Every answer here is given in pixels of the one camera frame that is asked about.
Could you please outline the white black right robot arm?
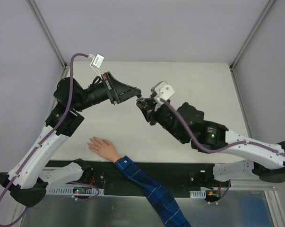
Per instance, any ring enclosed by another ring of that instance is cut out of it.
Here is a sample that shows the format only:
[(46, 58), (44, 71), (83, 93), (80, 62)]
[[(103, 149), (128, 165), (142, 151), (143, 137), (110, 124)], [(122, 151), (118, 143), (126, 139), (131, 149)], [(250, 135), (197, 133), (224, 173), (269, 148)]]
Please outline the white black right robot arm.
[(189, 103), (178, 109), (170, 101), (152, 95), (138, 96), (137, 107), (150, 125), (159, 124), (180, 143), (206, 154), (222, 153), (241, 157), (241, 161), (214, 164), (199, 179), (208, 186), (229, 180), (285, 182), (285, 141), (268, 144), (240, 135), (222, 124), (204, 120), (204, 112)]

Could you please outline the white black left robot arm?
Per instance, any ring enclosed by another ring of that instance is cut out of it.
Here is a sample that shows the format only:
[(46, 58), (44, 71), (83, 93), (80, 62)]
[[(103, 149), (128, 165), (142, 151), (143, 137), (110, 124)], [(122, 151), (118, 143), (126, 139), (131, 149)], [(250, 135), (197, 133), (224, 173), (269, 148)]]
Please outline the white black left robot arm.
[(91, 166), (76, 159), (53, 173), (42, 173), (53, 154), (66, 142), (83, 122), (80, 112), (109, 100), (113, 105), (132, 97), (140, 97), (141, 90), (119, 82), (110, 72), (94, 79), (83, 89), (72, 77), (59, 81), (53, 96), (55, 108), (45, 121), (39, 138), (19, 164), (8, 173), (0, 173), (0, 185), (6, 187), (11, 197), (27, 208), (37, 205), (47, 192), (69, 182), (90, 184)]

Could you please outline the blue plaid sleeve forearm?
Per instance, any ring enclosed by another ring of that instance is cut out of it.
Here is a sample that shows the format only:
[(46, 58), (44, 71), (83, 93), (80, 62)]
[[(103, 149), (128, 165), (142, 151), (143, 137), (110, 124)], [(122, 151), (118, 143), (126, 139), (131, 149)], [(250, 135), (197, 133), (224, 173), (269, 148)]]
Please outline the blue plaid sleeve forearm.
[(116, 167), (122, 174), (135, 183), (150, 205), (154, 208), (163, 224), (167, 227), (190, 227), (173, 194), (160, 183), (146, 175), (127, 156), (118, 159)]

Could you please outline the person's bare hand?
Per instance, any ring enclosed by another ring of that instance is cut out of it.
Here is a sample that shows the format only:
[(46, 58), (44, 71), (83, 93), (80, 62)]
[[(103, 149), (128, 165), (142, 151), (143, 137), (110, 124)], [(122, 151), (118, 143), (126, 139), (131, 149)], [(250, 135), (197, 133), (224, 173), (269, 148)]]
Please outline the person's bare hand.
[(91, 151), (113, 163), (121, 158), (115, 146), (109, 140), (93, 137), (87, 145)]

